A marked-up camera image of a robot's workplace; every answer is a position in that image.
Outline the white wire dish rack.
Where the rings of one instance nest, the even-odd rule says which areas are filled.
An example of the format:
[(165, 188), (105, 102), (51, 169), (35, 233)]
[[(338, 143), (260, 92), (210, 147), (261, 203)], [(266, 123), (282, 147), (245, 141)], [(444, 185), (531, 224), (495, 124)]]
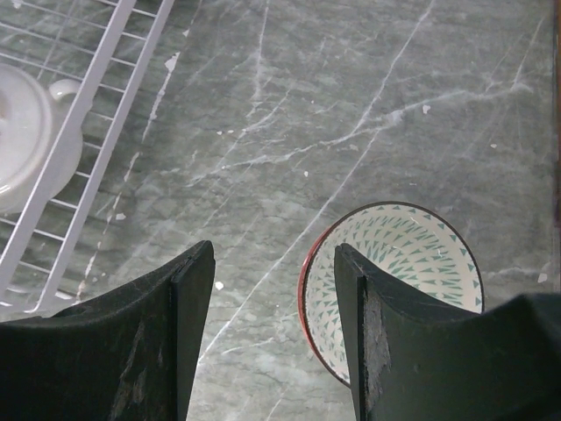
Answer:
[(4, 1), (1, 62), (39, 84), (53, 121), (1, 188), (1, 318), (78, 303), (64, 284), (82, 227), (172, 10), (169, 1)]

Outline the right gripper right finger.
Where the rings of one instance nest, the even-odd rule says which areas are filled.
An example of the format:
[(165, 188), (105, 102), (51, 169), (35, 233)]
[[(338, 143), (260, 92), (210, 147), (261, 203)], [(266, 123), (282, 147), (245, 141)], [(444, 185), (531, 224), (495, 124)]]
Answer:
[(357, 419), (559, 419), (559, 294), (474, 313), (347, 244), (335, 250), (334, 273)]

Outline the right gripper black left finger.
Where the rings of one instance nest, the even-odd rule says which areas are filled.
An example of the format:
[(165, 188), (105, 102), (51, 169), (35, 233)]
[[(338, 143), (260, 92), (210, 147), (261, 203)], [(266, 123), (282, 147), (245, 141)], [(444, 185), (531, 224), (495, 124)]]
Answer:
[(215, 268), (204, 240), (49, 318), (2, 323), (2, 419), (185, 419)]

